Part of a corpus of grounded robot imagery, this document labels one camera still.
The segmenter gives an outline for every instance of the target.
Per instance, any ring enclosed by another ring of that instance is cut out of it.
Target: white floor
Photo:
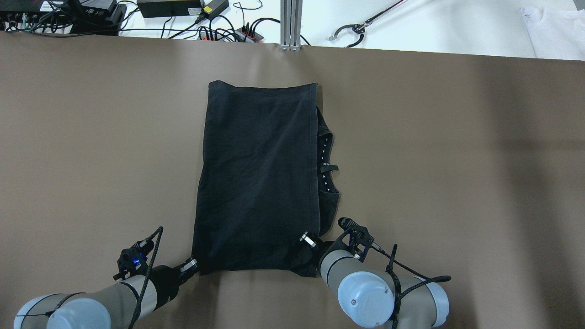
[[[234,2],[230,0],[231,6],[224,15],[238,28],[242,25],[242,11],[233,7]],[[328,37],[333,31],[342,25],[362,23],[394,2],[305,0],[301,34],[314,46],[345,47],[357,40],[357,36],[345,30],[337,40],[330,42]],[[253,8],[258,4],[257,0],[242,0],[244,7]],[[576,10],[573,0],[408,0],[367,27],[366,38],[357,47],[535,57],[519,12],[524,6]],[[264,0],[264,7],[244,14],[246,22],[260,17],[280,19],[280,1]],[[135,14],[127,28],[160,28],[165,20],[143,19]],[[192,17],[179,17],[173,29],[185,28],[192,22]],[[213,27],[227,28],[229,25],[218,18]],[[280,42],[277,23],[262,22],[257,32],[266,37],[266,42]],[[160,37],[160,32],[132,31],[122,35]]]

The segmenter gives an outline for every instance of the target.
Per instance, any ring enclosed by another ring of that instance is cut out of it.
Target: white label
[[[57,9],[57,6],[60,6],[63,4],[63,1],[51,1],[53,4],[50,4],[48,1],[43,1],[43,4],[41,5],[39,11],[40,12],[52,12],[53,10]]]
[[[201,14],[201,8],[187,8],[189,15],[199,15]]]

